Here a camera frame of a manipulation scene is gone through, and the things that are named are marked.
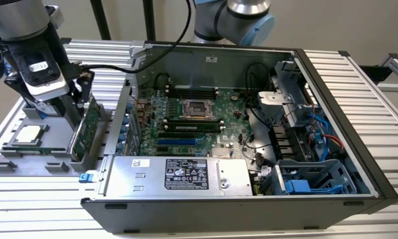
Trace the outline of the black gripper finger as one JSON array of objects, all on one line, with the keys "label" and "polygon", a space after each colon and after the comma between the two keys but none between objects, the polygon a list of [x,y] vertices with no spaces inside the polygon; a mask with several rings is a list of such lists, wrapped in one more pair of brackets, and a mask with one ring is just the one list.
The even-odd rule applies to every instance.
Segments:
[{"label": "black gripper finger", "polygon": [[32,103],[37,103],[37,100],[33,98],[29,90],[26,88],[25,82],[21,76],[8,76],[4,80],[4,83],[21,95],[21,97]]},{"label": "black gripper finger", "polygon": [[84,104],[88,102],[90,97],[94,72],[90,71],[86,66],[82,66],[80,64],[73,64],[73,69],[76,75],[74,91],[72,93],[73,101],[77,108],[84,108]]}]

